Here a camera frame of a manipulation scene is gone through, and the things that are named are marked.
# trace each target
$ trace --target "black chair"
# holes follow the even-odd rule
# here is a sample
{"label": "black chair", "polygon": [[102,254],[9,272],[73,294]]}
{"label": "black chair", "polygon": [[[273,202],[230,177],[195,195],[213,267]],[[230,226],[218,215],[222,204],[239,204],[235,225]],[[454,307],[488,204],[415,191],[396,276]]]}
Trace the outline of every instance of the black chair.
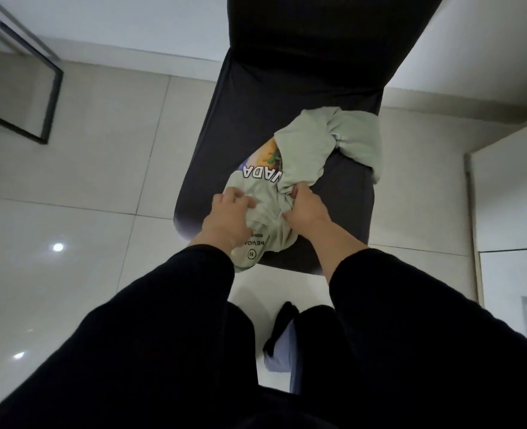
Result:
{"label": "black chair", "polygon": [[[230,174],[301,110],[378,114],[384,86],[441,1],[228,0],[230,49],[176,203],[178,232],[194,237]],[[371,168],[334,151],[313,191],[333,221],[368,242]],[[321,273],[302,237],[260,263]]]}

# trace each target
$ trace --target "person's left hand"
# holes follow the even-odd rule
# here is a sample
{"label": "person's left hand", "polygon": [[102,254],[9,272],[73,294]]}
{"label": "person's left hand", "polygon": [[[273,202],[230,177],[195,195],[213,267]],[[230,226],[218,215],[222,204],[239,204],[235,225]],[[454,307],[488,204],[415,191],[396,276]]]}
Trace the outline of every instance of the person's left hand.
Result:
{"label": "person's left hand", "polygon": [[244,195],[239,188],[228,187],[223,194],[212,199],[212,211],[202,224],[202,231],[190,245],[209,244],[218,247],[228,255],[244,245],[253,232],[245,223],[248,208],[255,207],[255,200]]}

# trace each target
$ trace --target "hand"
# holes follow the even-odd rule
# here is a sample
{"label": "hand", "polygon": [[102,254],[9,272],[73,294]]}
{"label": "hand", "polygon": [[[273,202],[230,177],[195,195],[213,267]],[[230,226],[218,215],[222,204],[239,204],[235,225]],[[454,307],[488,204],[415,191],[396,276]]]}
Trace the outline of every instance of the hand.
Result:
{"label": "hand", "polygon": [[239,188],[228,187],[224,194],[216,194],[212,200],[212,211],[202,223],[202,231],[190,245],[209,244],[228,255],[244,245],[253,232],[245,224],[245,213],[255,207],[255,200],[244,195]]}
{"label": "hand", "polygon": [[298,183],[291,196],[296,199],[293,209],[283,213],[291,229],[309,239],[313,228],[330,223],[327,208],[317,194],[313,194],[307,182]]}

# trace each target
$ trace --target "black pants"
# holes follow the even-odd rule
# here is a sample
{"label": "black pants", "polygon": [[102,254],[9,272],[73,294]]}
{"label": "black pants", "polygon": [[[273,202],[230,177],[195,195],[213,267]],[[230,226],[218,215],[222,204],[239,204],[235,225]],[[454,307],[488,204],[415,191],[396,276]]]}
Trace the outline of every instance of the black pants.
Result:
{"label": "black pants", "polygon": [[221,377],[224,421],[235,423],[254,412],[283,405],[316,415],[343,427],[368,416],[366,385],[360,364],[347,342],[342,325],[332,307],[318,305],[295,319],[301,393],[295,397],[277,392],[266,394],[258,384],[254,358],[255,332],[251,320],[232,303],[227,304],[224,332],[224,361]]}

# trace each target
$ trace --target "shirt sleeve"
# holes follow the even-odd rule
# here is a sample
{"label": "shirt sleeve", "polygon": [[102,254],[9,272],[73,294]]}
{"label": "shirt sleeve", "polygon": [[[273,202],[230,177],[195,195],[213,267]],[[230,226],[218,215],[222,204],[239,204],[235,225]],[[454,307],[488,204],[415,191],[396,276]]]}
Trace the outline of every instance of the shirt sleeve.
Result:
{"label": "shirt sleeve", "polygon": [[230,259],[212,246],[172,256],[89,313],[0,404],[0,427],[108,427],[115,420],[152,427],[205,418],[233,280]]}
{"label": "shirt sleeve", "polygon": [[330,294],[369,388],[395,415],[527,400],[527,339],[417,268],[360,251],[339,264]]}

